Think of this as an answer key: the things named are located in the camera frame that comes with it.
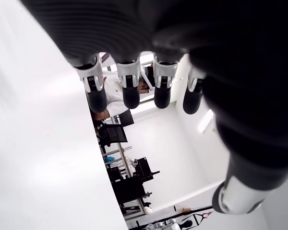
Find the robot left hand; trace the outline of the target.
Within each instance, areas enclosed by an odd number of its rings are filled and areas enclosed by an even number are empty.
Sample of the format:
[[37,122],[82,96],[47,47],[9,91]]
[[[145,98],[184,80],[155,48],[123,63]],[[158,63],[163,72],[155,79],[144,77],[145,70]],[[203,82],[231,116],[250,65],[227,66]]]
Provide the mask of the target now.
[[139,55],[154,53],[155,104],[169,104],[184,54],[183,109],[215,113],[230,152],[215,211],[246,214],[288,178],[288,0],[25,0],[84,84],[90,109],[107,106],[100,52],[114,59],[125,105],[139,105]]

